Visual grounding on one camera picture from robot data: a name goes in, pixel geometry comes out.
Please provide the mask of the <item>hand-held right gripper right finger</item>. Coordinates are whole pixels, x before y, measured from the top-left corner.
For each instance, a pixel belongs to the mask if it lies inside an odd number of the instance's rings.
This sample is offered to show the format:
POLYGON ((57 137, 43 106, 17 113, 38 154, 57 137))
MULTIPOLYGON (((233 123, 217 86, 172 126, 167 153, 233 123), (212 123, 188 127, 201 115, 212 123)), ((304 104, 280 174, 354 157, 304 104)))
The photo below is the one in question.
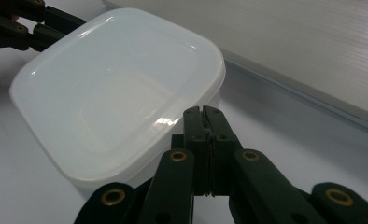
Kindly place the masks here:
POLYGON ((240 144, 222 111, 204 106, 203 115, 206 127, 210 130, 209 193, 213 196, 228 196, 234 177, 231 162, 240 144))

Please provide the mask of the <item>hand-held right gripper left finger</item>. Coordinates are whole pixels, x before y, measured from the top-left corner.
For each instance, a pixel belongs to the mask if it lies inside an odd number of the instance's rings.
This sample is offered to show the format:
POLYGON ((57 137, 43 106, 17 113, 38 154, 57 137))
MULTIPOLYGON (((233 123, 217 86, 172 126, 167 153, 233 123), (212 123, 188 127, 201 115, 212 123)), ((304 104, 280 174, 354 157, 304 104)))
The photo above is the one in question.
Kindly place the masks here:
POLYGON ((208 148, 206 129, 199 106, 191 107, 183 112, 183 133, 174 134, 171 140, 172 149, 184 148, 194 156, 194 195, 207 194, 208 148))

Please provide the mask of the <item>white plastic container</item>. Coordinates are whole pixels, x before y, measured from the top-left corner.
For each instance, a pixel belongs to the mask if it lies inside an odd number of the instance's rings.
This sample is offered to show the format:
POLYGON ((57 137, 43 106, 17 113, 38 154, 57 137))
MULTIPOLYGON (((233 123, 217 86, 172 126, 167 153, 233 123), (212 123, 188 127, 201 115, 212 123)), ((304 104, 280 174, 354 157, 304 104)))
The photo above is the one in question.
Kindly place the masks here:
POLYGON ((45 49, 9 93, 61 174, 96 189, 150 176, 181 132, 184 111, 217 105, 224 78, 222 53, 210 40, 119 8, 45 49))
POLYGON ((219 103, 225 74, 223 62, 137 69, 83 102, 73 186, 89 196, 108 183, 136 188, 149 180, 171 136, 183 132, 183 112, 219 103))

